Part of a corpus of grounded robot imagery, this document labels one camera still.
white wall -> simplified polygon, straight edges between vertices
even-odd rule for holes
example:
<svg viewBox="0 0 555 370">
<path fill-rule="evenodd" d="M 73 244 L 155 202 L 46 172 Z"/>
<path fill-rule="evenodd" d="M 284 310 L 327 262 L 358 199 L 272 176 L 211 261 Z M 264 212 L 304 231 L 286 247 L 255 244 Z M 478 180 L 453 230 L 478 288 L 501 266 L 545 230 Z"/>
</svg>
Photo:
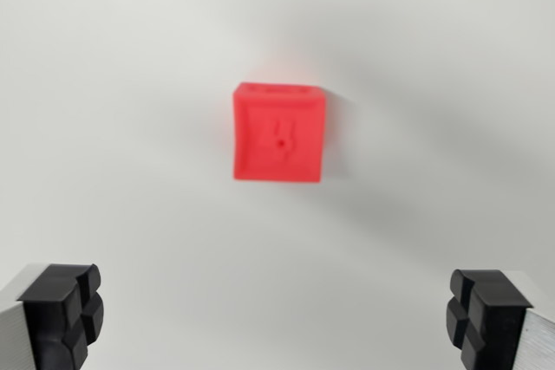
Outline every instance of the white wall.
<svg viewBox="0 0 555 370">
<path fill-rule="evenodd" d="M 462 369 L 455 268 L 555 295 L 553 0 L 0 0 L 0 282 L 97 263 L 88 370 Z M 320 185 L 232 180 L 243 81 Z"/>
</svg>

cube top face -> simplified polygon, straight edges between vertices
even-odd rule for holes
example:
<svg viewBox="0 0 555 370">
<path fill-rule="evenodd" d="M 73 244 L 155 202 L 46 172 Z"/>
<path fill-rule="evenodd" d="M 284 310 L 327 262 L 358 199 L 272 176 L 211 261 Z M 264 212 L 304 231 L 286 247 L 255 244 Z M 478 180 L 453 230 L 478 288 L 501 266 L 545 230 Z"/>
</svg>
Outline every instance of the cube top face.
<svg viewBox="0 0 555 370">
<path fill-rule="evenodd" d="M 235 178 L 319 182 L 326 99 L 322 89 L 243 83 L 235 107 Z"/>
</svg>

red cube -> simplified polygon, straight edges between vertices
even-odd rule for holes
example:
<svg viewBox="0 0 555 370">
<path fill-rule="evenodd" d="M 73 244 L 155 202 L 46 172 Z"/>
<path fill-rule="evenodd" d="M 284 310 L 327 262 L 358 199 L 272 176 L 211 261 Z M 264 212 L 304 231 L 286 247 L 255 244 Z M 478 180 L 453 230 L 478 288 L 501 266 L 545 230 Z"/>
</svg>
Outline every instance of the red cube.
<svg viewBox="0 0 555 370">
<path fill-rule="evenodd" d="M 326 98 L 311 86 L 242 83 L 235 107 L 235 179 L 319 182 Z"/>
</svg>

